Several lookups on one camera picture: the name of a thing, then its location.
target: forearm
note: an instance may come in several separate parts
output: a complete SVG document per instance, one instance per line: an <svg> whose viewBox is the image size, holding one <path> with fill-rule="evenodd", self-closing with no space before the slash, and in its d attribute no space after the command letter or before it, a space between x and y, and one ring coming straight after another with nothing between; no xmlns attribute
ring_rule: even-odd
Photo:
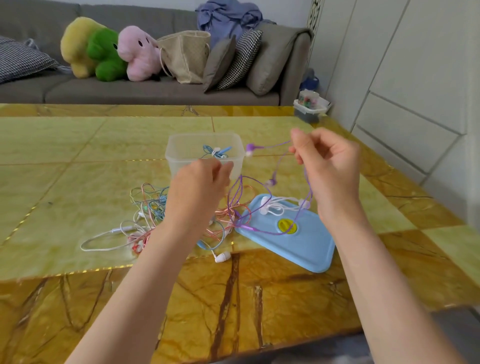
<svg viewBox="0 0 480 364"><path fill-rule="evenodd" d="M463 363L366 218L340 226L334 239L375 363Z"/></svg>
<svg viewBox="0 0 480 364"><path fill-rule="evenodd" d="M173 285L188 255L188 232L162 228L125 276L67 364L150 363Z"/></svg>

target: yellow marble tabletop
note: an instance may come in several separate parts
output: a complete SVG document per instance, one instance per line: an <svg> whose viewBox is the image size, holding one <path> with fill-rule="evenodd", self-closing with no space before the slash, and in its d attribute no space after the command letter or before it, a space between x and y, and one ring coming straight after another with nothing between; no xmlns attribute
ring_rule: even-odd
<svg viewBox="0 0 480 364"><path fill-rule="evenodd" d="M355 140L328 117L320 124ZM135 260L129 249L79 245L131 218L131 188L168 184L170 134L235 131L268 145L293 126L311 129L290 107L0 105L0 363L65 361ZM266 181L283 152L260 150L242 173ZM361 173L368 218L425 306L479 304L476 232L363 145ZM276 195L308 191L293 156L277 179ZM153 363L215 361L360 330L337 253L314 274L237 233L222 249L234 253L230 261L216 264L198 248L186 260Z"/></svg>

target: woven bag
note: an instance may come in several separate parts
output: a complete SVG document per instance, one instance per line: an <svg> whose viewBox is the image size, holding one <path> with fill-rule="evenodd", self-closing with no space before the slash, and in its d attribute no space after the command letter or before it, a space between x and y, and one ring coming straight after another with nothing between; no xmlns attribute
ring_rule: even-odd
<svg viewBox="0 0 480 364"><path fill-rule="evenodd" d="M204 69L210 52L210 33L186 30L161 37L157 40L160 48L162 68L164 64L181 84L203 83Z"/></svg>

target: green stuffed toy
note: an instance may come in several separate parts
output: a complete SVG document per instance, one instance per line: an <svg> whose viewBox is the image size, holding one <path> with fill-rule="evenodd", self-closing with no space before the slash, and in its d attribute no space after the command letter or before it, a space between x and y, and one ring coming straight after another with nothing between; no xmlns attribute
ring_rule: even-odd
<svg viewBox="0 0 480 364"><path fill-rule="evenodd" d="M111 29L96 30L88 40L87 55L98 61L95 75L100 81L115 81L127 76L128 63L119 57L119 34Z"/></svg>

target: sofa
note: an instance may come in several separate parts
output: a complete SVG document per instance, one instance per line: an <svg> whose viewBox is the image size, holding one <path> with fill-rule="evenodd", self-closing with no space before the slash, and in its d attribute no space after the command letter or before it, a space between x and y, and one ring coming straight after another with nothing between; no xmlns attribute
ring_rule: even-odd
<svg viewBox="0 0 480 364"><path fill-rule="evenodd" d="M67 65L60 54L66 26L85 16L120 31L137 25L155 39L183 30L195 30L195 12L129 5L80 5L47 0L0 0L0 36L18 41L32 38L42 52ZM274 25L278 34L295 29ZM225 91L204 93L203 85L182 85L167 76L160 81L101 82L95 77L76 79L71 74L46 70L0 85L0 103L130 104L130 105L267 105L291 106L296 98L311 44L311 33L298 32L280 78L271 91L258 96L245 83ZM281 39L262 42L263 47L285 47Z"/></svg>

